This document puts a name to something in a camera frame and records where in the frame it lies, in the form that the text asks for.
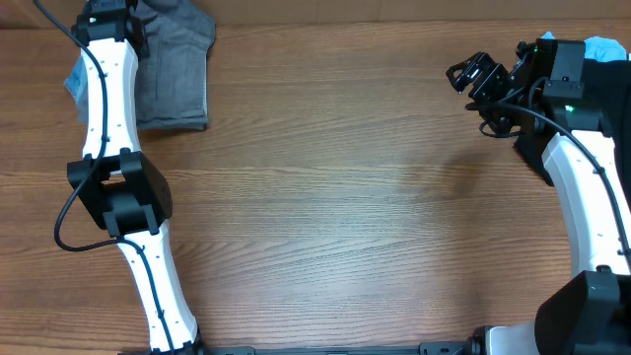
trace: dark gray cloth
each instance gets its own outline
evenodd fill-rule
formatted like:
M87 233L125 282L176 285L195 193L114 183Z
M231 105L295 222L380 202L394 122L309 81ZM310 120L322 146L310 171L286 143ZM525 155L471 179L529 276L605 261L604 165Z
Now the dark gray cloth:
M215 22L190 0L141 0L134 16L146 23L149 43L136 74L138 128L206 128Z

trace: wood grain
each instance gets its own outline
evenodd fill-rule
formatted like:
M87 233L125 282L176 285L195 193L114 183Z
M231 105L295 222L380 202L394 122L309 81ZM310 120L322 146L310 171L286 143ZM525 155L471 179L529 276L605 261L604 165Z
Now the wood grain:
M478 50L510 65L548 30L631 47L624 21L220 28L211 129L141 134L207 341L412 345L530 320L570 276L559 202L512 141L479 134L444 73ZM117 249L52 240L85 139L62 85L78 50L50 31L0 46L0 354L142 349ZM81 205L62 232L105 238Z

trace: blue cloth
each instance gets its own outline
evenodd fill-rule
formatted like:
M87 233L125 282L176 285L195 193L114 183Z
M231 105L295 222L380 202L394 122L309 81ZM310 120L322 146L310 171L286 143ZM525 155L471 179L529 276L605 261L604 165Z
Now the blue cloth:
M550 31L545 33L541 38L555 39ZM585 58L594 59L599 62L627 60L627 51L615 39L593 36L585 39Z

